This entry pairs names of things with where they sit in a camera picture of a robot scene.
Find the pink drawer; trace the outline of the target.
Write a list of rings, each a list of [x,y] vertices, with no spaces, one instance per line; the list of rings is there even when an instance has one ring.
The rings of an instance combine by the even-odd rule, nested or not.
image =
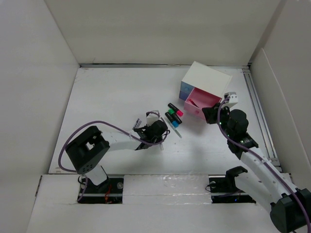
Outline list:
[[[199,108],[191,104],[189,99],[192,99],[199,106]],[[213,107],[216,103],[220,102],[221,99],[221,97],[215,96],[201,89],[194,88],[184,103],[184,110],[189,114],[206,120],[202,112],[202,108]]]

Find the black refill pen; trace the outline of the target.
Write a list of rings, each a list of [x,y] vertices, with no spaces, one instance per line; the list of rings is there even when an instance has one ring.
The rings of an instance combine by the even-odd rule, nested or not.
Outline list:
[[[180,134],[180,132],[177,130],[177,128],[174,126],[174,125],[172,125],[172,123],[165,117],[164,118],[165,119],[165,121],[168,123],[168,125],[171,127],[171,129],[177,134],[177,136],[179,137],[179,138],[182,138],[182,135]]]

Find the red clear pen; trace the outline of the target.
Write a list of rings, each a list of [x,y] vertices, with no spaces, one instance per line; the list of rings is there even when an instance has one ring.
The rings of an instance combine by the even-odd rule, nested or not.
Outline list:
[[[199,106],[192,99],[189,99],[189,102],[199,108]]]

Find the white drawer organizer cabinet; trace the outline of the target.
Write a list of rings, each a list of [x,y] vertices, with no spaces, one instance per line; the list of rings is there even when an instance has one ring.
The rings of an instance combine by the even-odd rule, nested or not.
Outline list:
[[[182,81],[192,85],[194,88],[222,97],[231,79],[231,75],[199,62],[193,62]]]

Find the light blue drawer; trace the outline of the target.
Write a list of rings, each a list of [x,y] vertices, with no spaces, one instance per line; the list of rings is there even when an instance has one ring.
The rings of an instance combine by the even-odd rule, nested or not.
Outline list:
[[[191,91],[194,89],[194,87],[186,82],[181,82],[180,91],[184,93],[191,93]]]

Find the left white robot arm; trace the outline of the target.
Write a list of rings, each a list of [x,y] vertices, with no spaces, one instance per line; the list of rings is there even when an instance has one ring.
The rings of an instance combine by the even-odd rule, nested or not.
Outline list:
[[[136,128],[130,132],[101,132],[90,126],[65,146],[65,151],[77,174],[84,175],[97,192],[109,186],[109,177],[99,162],[107,152],[117,150],[145,150],[161,144],[169,132],[162,120]]]

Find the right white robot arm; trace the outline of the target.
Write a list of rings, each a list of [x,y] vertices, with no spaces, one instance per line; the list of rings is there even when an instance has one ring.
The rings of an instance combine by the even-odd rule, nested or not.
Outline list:
[[[242,191],[266,209],[279,232],[294,233],[302,227],[310,232],[310,191],[288,181],[263,155],[258,143],[247,132],[246,113],[230,110],[223,102],[203,108],[202,112],[208,124],[219,126],[229,150],[246,165],[227,170],[220,179],[210,180],[210,191]]]

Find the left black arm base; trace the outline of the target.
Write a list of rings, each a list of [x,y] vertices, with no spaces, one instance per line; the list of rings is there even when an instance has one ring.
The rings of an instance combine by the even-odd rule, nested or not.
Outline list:
[[[95,186],[86,177],[78,177],[79,193],[77,202],[79,204],[122,204],[124,177],[109,177],[104,184]]]

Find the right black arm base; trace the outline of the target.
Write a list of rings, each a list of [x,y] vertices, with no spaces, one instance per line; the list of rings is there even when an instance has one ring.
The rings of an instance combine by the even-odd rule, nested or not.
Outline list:
[[[235,178],[240,174],[247,173],[247,169],[237,166],[226,171],[225,175],[209,176],[209,184],[205,190],[211,194],[211,202],[219,203],[254,203],[256,201],[238,189],[235,184]]]

